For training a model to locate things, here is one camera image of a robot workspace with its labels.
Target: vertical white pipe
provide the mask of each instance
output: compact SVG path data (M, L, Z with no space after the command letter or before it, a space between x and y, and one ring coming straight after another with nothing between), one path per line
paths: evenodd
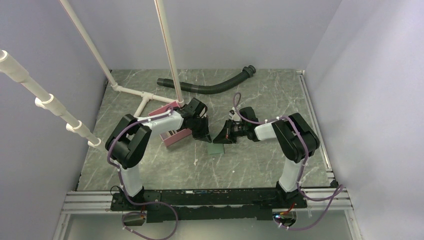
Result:
M100 56L99 51L97 50L96 46L94 45L92 39L90 38L90 36L87 33L86 29L84 28L83 24L80 22L80 19L78 18L77 14L75 14L74 9L72 9L68 0L59 0L59 2L60 2L60 4L62 4L63 9L68 14L69 18L72 20L72 22L75 25L76 29L78 30L79 34L81 34L81 37L84 39L88 48L91 50L92 54L94 55L95 59L97 60L98 64L100 65L101 69L103 70L104 74L106 75L107 79L109 80L110 84L112 85L112 88L115 90L115 88L118 86L118 83L115 81L114 77L112 76L111 72L109 71L108 66L106 66L105 61L103 61L102 56Z
M168 55L169 66L171 68L173 85L175 86L178 104L184 104L183 93L181 92L180 80L178 78L177 66L175 64L174 50L171 43L171 36L168 29L167 17L165 15L164 2L162 0L154 0L156 6L157 17L159 18L160 29L162 30L163 41L165 42L166 53Z

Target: white pvc pipe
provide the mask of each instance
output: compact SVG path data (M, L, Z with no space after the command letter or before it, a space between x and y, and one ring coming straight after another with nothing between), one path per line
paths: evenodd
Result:
M62 4L63 9L68 14L69 18L72 20L72 22L75 25L76 29L78 30L79 34L81 34L81 37L84 39L88 48L91 50L92 54L94 55L95 59L97 60L98 64L100 65L101 69L103 70L104 74L106 75L106 78L109 80L110 84L112 85L112 88L115 90L115 88L118 86L118 83L115 81L114 77L112 76L111 72L109 71L108 66L106 66L105 61L103 61L102 56L100 56L99 51L97 50L96 46L94 45L92 39L90 38L90 36L87 33L86 29L84 28L83 24L80 22L80 19L78 18L77 14L75 14L74 9L72 9L68 0L59 0L59 2L60 2L60 4Z
M61 117L66 124L66 129L70 132L77 133L88 140L88 145L102 149L100 138L90 132L88 127L80 120L70 114L66 107L52 94L49 94L42 88L32 77L28 71L19 64L8 52L0 49L0 71L5 73L13 81L22 84L32 94L36 96L35 105L40 108L47 109L54 115Z
M175 64L174 50L171 43L171 36L168 29L167 17L165 15L164 2L162 0L154 0L156 6L157 17L159 18L160 29L162 30L163 41L165 42L166 53L168 55L169 66L171 68L173 85L175 86L178 104L184 104L183 93L181 92L180 79L178 78L177 66Z
M116 90L119 91L119 92L127 93L127 94L134 94L134 95L140 96L142 98L148 97L149 100L161 101L161 102L168 103L168 104L175 102L175 99L171 99L171 98L167 98L167 97L163 97L163 96L158 96L158 95L155 95L153 93L146 92L146 91L137 91L137 90L134 90L134 89L123 87L123 86L118 86L116 88Z
M164 103L167 103L167 104L175 102L174 99L163 97L163 96L158 96L158 95L153 95L151 97L151 99L156 100L156 101L161 101L161 102L164 102Z
M48 101L50 94L44 90L8 52L0 49L0 71L22 84L41 101Z
M140 114L142 114L143 109L145 108L145 106L146 106L146 104L149 100L150 99L148 99L147 97L143 97L143 100L141 101L140 105L138 106L137 110L135 111L135 113L133 115L135 118L140 117Z

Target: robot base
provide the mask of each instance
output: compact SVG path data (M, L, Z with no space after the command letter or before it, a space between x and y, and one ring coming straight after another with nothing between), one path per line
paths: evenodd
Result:
M276 187L228 189L145 190L133 201L161 201L174 207L178 220L243 219L272 220L272 209L306 208L301 194L287 194ZM142 206L130 204L122 193L113 195L112 211L140 211ZM147 223L174 221L173 212L159 204L146 205Z

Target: black corrugated hose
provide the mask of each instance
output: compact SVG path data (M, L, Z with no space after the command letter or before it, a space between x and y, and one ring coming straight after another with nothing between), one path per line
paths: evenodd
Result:
M202 86L202 85L194 85L194 84L183 82L183 81L180 82L180 85L181 85L181 90L185 92L205 94L205 95L220 94L222 92L230 90L234 88L235 86L241 84L246 79L251 78L254 73L256 73L255 67L252 65L249 65L249 66L243 67L243 70L236 76L224 82L218 83L216 85ZM158 78L156 83L159 86L164 86L164 87L173 88L173 89L175 88L174 81L172 79Z

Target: cable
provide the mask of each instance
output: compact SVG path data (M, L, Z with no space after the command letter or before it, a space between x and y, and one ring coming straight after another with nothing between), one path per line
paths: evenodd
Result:
M109 193L110 193L110 195L114 195L113 193L112 193L112 189L114 189L114 187L117 187L118 188L118 191L119 191L119 186L118 185L113 185L111 188L110 188L110 190L109 190Z
M145 210L146 210L146 205L144 205L140 211L141 215L143 215L144 218L146 218Z
M286 215L275 215L272 216L272 219L277 224L278 228L281 228L284 226L286 229L288 227L293 226L293 224L296 223L296 215L294 214L293 217L288 217Z
M293 202L293 203L291 204L290 208L289 208L287 211L282 211L282 212L280 212L279 214L281 214L281 215L287 215L287 214L289 214L289 213L290 213L290 211L291 211L294 207L295 207L295 203Z
M297 190L299 191L299 193L300 193L302 196L304 196L306 199L311 200L311 201L313 201L313 202L322 202L322 201L325 201L325 200L330 200L330 201L328 202L327 207L326 207L326 208L325 208L325 210L321 213L321 215L319 216L319 218L318 218L318 219L317 219L314 223L312 223L311 225L306 226L306 227L299 227L299 228L288 228L288 227L287 227L286 229L287 229L287 230L293 230L293 231L301 231L301 230L307 230L307 229L310 229L310 228L314 227L316 224L318 224L318 222L319 222L319 221L320 221L320 220L324 217L324 215L327 213L327 211L328 211L328 209L329 209L329 207L330 207L330 204L332 203L332 201L333 201L334 197L336 197L339 193L341 193L341 192L343 191L343 188L344 188L343 184L340 184L338 187L336 187L336 189L334 190L334 193L333 193L332 195L328 196L328 197L323 197L323 198L312 198L312 197L307 196L307 195L305 194L305 192L304 192L304 191L302 191L301 186L300 186L300 182L301 182L301 179L302 179L302 175L303 175L303 173L304 173L304 170L305 170L306 163L307 163L308 158L309 158L309 155L308 155L309 151L308 151L308 147L306 146L306 143L305 143L304 139L303 139L303 138L302 138L302 136L301 136L301 133L300 133L300 132L299 132L299 130L296 128L295 123L294 123L294 122L293 122L293 121L289 118L289 116L287 116L287 115L282 115L282 116L277 117L277 118L275 118L275 119L272 119L272 120L270 120L270 121L268 121L268 120L265 120L265 121L251 121L251 120L249 120L249 119L245 118L244 116L242 116L242 115L240 114L240 111L237 109L237 106L239 105L239 103L240 103L240 100L241 100L241 99L242 99L242 94L241 94L240 92L236 92L236 93L234 94L234 96L232 97L232 104L233 104L233 106L234 106L234 111L237 113L237 115L238 115L241 119L243 119L244 121L246 121L246 122L248 122L248 123L251 123L251 124L258 124L258 125L262 125L262 124L266 124L266 123L272 123L272 122L275 122L275 121L277 121L277 120L279 120L279 119L286 119L286 120L290 123L290 125L291 125L291 127L293 128L294 132L296 133L296 136L299 138L300 143L302 144L302 147L303 147L303 149L304 149L304 151L305 151L305 158L304 158L304 160L303 160L303 162L302 162L302 166L301 166L301 168L300 168L299 175L297 176L297 181L296 181L296 187L297 187Z
M136 121L136 122L134 122L134 123L132 123L132 124L128 125L126 128L124 128L124 129L123 129L123 130L122 130L122 131L118 134L118 136L116 136L116 138L112 141L112 144L110 145L109 150L107 151L107 162L108 162L110 165L115 166L115 167L118 169L118 177L119 177L119 182L120 182L120 184L121 184L121 189L122 189L122 191L123 191L123 193L124 193L124 195L125 195L125 197L126 197L126 199L128 200L128 202L129 202L129 203L131 203L132 205L135 205L135 206L145 206L145 205L151 205L151 204L160 204L160 205L164 205L164 206L166 206L166 207L170 208L170 209L172 210L173 214L175 215L175 227L174 227L174 229L172 230L172 232L171 232L171 233L170 233L167 237L160 238L160 239L154 239L154 238L147 237L147 236L142 235L141 233L139 233L139 232L137 232L137 231L132 230L131 228L129 228L129 227L127 227L127 226L125 225L125 218L126 218L126 217L128 217L128 216L130 216L130 215L135 215L135 214L137 214L137 215L142 215L143 213L141 213L141 212L129 212L129 213L127 213L127 214L123 215L123 216L122 216L122 226L123 226L123 229L125 229L125 230L127 230L127 231L129 231L129 232L131 232L131 233L133 233L133 234L135 234L135 235L137 235L137 236L139 236L139 237L142 237L142 238L144 238L144 239L147 239L147 240L167 240L167 239L169 239L170 237L172 237L172 236L175 234L175 232L177 231L177 227L178 227L178 215L177 215L177 212L175 211L175 209L174 209L171 205L169 205L168 203L162 202L162 201L149 201L149 202L143 202L143 203L139 203L139 202L134 202L134 201L132 201L132 200L130 199L130 196L128 195L127 189L126 189L126 188L125 188L125 186L124 186L124 181L123 181L122 173L121 173L121 167L120 167L120 165L119 165L119 164L115 164L115 163L113 163L113 162L111 161L111 155L112 155L112 150L114 149L114 147L115 147L115 145L117 144L118 140L119 140L119 139L120 139L120 138L121 138L124 134L126 134L126 133L127 133L127 131L128 131L129 129L131 129L132 127L134 127L134 126L136 126L136 125L138 125L138 124L142 124L142 123L146 123L146 122L149 122L149 121L153 121L153 120L158 120L158 119L166 118L166 117L170 116L170 115L172 114L172 112L173 112L173 109L172 109L172 108L169 108L169 109L168 109L165 113L163 113L163 114L160 114L160 115L158 114L158 115L155 115L155 116L153 116L153 117L145 118L145 119L143 119L143 120Z

